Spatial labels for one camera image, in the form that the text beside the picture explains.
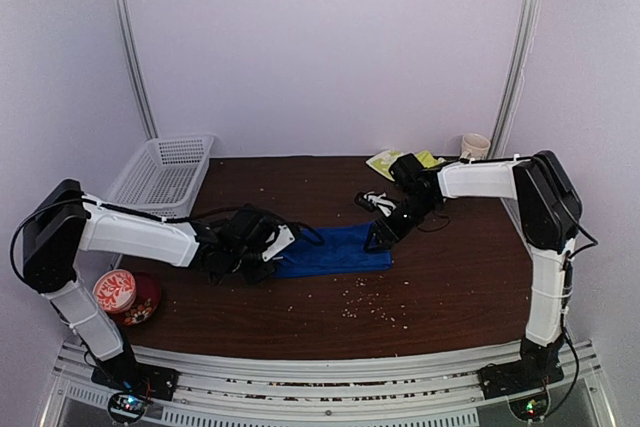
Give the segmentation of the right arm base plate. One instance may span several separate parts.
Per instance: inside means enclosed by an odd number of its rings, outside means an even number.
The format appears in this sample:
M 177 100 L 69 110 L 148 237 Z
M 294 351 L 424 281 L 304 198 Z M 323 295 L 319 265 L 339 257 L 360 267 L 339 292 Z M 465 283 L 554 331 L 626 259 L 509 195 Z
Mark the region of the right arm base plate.
M 478 371 L 479 384 L 485 400 L 513 396 L 545 385 L 560 382 L 564 372 L 560 365 L 545 373 L 529 369 L 523 360 L 488 364 Z

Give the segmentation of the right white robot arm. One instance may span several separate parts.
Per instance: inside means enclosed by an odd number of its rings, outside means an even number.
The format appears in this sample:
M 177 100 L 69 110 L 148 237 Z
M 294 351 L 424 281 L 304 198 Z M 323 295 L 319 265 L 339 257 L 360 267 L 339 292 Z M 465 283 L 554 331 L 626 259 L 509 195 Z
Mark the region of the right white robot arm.
M 449 161 L 432 168 L 413 154 L 390 167 L 404 197 L 360 192 L 355 203 L 380 212 L 367 233 L 368 253 L 388 250 L 416 229 L 445 201 L 457 198 L 510 199 L 517 204 L 521 231 L 532 259 L 529 318 L 512 377 L 530 389 L 552 377 L 565 341 L 565 317 L 572 291 L 572 255 L 580 232 L 581 200 L 556 155 Z

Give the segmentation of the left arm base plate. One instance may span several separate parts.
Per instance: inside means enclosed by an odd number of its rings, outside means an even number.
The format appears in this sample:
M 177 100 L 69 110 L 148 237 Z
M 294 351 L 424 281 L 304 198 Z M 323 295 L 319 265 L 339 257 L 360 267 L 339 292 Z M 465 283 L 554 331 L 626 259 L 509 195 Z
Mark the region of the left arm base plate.
M 91 375 L 91 381 L 95 384 L 163 401 L 173 399 L 178 378 L 178 371 L 172 368 L 115 359 L 99 362 Z

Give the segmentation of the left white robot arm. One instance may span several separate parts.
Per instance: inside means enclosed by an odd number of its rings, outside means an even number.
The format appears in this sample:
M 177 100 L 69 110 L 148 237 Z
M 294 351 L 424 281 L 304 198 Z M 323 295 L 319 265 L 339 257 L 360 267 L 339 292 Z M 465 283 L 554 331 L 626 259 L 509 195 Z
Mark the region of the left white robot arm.
M 281 253 L 297 241 L 314 247 L 315 229 L 245 204 L 185 218 L 166 218 L 102 201 L 63 180 L 16 227 L 9 244 L 14 275 L 45 297 L 85 344 L 96 366 L 123 391 L 145 382 L 128 340 L 83 286 L 78 252 L 97 251 L 204 272 L 220 283 L 233 273 L 258 283 L 274 274 Z

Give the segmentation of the blue towel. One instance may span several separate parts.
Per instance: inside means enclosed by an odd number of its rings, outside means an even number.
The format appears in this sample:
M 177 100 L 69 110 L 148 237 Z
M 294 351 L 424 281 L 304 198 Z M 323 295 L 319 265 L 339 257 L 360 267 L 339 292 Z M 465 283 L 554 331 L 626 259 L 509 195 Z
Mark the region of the blue towel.
M 299 239 L 278 254 L 276 279 L 385 271 L 392 266 L 389 250 L 366 252 L 371 224 L 319 228 L 322 245 Z

